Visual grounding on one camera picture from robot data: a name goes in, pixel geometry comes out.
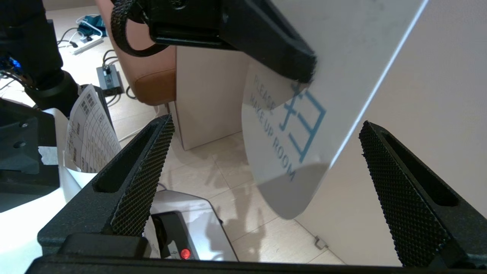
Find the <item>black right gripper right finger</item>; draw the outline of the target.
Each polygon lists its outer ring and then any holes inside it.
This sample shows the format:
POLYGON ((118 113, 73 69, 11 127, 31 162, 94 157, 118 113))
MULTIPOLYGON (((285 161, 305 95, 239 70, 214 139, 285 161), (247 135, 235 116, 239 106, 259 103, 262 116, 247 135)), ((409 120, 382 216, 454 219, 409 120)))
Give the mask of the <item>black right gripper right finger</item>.
POLYGON ((365 121, 359 139, 401 264, 486 267, 486 218, 383 127, 365 121))

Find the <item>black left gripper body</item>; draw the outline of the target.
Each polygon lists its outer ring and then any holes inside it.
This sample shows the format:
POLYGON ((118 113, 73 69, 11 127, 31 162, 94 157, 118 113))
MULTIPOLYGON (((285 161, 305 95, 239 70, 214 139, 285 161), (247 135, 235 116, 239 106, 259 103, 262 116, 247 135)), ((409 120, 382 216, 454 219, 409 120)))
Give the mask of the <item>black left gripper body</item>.
POLYGON ((220 0, 146 0, 143 11, 157 45, 234 49, 220 37, 220 0))

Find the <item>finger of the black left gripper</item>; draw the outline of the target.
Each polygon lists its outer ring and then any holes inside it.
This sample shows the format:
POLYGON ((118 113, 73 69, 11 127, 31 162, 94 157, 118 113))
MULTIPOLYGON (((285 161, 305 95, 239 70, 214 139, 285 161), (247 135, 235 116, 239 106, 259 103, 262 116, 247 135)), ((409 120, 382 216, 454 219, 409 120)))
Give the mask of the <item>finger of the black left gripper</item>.
POLYGON ((223 0, 221 38, 285 78, 312 81, 315 52, 269 0, 223 0))

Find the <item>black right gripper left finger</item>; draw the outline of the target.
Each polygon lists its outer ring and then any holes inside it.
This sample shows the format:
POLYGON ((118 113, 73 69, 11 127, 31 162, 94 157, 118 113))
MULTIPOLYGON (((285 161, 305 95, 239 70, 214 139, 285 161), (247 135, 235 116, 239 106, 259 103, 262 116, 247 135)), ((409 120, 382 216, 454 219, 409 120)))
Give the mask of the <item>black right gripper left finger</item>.
POLYGON ((174 132, 172 115, 148 123, 39 231, 42 254, 72 234, 141 237, 174 132))

